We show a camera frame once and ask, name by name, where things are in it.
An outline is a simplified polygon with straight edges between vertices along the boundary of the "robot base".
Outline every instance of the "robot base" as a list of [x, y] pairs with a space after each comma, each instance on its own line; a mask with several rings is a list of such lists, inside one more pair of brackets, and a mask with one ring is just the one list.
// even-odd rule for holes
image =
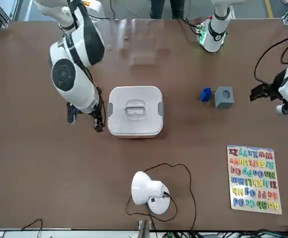
[[[164, 185], [164, 191], [169, 194], [168, 188]], [[163, 214], [167, 211], [170, 204], [170, 197], [151, 198], [148, 201], [150, 210], [155, 214]]]
[[209, 32], [210, 19], [197, 25], [197, 42], [209, 53], [215, 53], [220, 50], [223, 45], [225, 35], [219, 40], [215, 41], [213, 36]]

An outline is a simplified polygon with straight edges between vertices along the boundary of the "table surface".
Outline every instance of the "table surface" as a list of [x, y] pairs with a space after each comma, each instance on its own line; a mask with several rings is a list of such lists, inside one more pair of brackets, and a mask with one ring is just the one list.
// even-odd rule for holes
[[[66, 123], [66, 102], [50, 80], [49, 46], [62, 33], [52, 22], [12, 22], [0, 35], [0, 228], [21, 228], [36, 218], [46, 228], [136, 229], [142, 216], [127, 216], [136, 171], [183, 163], [192, 173], [196, 230], [284, 230], [288, 226], [288, 117], [278, 102], [250, 103], [258, 85], [253, 68], [262, 52], [288, 36], [281, 19], [232, 20], [224, 47], [208, 54], [176, 20], [117, 21], [107, 31], [111, 47], [91, 68], [107, 102], [116, 86], [154, 85], [163, 93], [164, 128], [155, 139], [97, 134], [87, 115]], [[284, 69], [272, 50], [259, 75], [272, 81]], [[216, 110], [199, 100], [204, 87], [232, 86], [234, 105]], [[230, 207], [226, 146], [275, 150], [282, 215]], [[194, 205], [183, 168], [157, 168], [178, 213], [157, 229], [189, 229]], [[130, 212], [145, 212], [131, 204]], [[174, 208], [163, 218], [172, 216]]]

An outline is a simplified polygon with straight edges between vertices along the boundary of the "colorful letter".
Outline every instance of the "colorful letter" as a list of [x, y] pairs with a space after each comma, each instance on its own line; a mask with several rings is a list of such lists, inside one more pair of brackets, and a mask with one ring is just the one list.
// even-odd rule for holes
[[274, 202], [273, 205], [274, 205], [275, 210], [278, 211], [278, 209], [279, 209], [279, 203], [278, 203], [278, 202]]
[[239, 206], [240, 207], [244, 206], [244, 200], [242, 198], [239, 199]]
[[231, 182], [238, 182], [238, 178], [237, 177], [231, 177]]
[[236, 196], [238, 196], [238, 190], [237, 190], [236, 187], [233, 187], [233, 188], [232, 188], [232, 192], [233, 192]]
[[229, 154], [232, 154], [232, 155], [235, 155], [235, 156], [238, 156], [238, 150], [237, 149], [229, 149]]
[[237, 199], [237, 198], [234, 198], [234, 199], [233, 199], [233, 205], [236, 206], [237, 204], [238, 204], [238, 199]]
[[253, 190], [253, 189], [250, 190], [250, 196], [251, 196], [251, 197], [255, 197], [255, 190]]
[[273, 155], [272, 155], [271, 152], [267, 152], [267, 153], [266, 153], [266, 159], [267, 159], [267, 160], [272, 160], [272, 159], [273, 159]]
[[259, 176], [259, 178], [263, 178], [263, 175], [264, 175], [264, 174], [263, 174], [263, 171], [259, 170], [259, 171], [258, 171], [258, 176]]
[[238, 195], [243, 196], [243, 188], [238, 188]]
[[239, 185], [244, 185], [244, 178], [238, 178], [239, 180]]
[[257, 158], [258, 157], [258, 151], [253, 151], [253, 157]]

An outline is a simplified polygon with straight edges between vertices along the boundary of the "box lid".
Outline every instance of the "box lid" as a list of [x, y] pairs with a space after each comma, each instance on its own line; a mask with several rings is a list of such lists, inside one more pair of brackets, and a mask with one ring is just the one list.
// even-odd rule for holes
[[116, 87], [108, 103], [108, 128], [118, 136], [153, 136], [163, 127], [161, 91], [154, 86]]

